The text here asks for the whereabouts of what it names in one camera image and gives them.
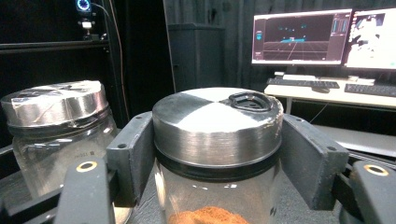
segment metal lid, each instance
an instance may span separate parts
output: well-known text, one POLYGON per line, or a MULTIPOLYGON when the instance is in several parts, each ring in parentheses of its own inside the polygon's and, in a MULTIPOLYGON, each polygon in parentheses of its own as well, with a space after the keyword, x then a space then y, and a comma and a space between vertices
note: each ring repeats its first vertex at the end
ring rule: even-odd
POLYGON ((78 81, 17 91, 2 98, 7 124, 39 128, 85 119, 108 106, 99 81, 78 81))
POLYGON ((273 155, 281 141, 282 104, 256 91, 183 91, 163 98, 152 113, 160 153, 189 166, 250 165, 273 155))

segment orange powder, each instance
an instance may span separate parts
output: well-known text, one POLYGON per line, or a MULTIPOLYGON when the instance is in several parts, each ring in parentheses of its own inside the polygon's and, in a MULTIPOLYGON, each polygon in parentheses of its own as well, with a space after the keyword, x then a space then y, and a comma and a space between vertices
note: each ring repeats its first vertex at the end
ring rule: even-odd
POLYGON ((238 214, 216 206, 206 206, 194 212, 185 211, 169 217, 169 224, 248 224, 238 214))

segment glass jar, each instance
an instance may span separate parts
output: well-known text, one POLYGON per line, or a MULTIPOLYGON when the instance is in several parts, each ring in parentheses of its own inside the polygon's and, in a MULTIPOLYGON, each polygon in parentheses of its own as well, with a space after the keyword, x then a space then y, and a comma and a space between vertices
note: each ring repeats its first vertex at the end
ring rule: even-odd
POLYGON ((213 182, 177 175, 158 164, 160 206, 169 224, 277 223, 280 162, 239 181, 213 182))
POLYGON ((282 104, 234 88, 183 91, 152 111, 167 223, 276 223, 282 104))
POLYGON ((13 150, 32 198, 62 186, 77 158, 106 155, 118 130, 98 81, 14 92, 3 97, 13 150))

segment lid handle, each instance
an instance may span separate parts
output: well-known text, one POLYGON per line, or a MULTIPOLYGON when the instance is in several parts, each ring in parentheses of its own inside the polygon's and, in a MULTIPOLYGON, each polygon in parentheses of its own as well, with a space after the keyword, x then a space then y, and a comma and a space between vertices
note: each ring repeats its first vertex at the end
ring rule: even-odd
POLYGON ((231 107, 250 112, 266 112, 272 108, 271 101, 257 92, 246 91, 230 95, 231 107))

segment computer mouse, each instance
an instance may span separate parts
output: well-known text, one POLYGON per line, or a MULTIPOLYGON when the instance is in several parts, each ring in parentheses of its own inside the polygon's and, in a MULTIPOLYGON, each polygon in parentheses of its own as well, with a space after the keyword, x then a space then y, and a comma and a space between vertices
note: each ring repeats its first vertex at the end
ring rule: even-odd
POLYGON ((312 91, 320 92, 320 93, 329 93, 330 89, 326 87, 311 87, 312 91))

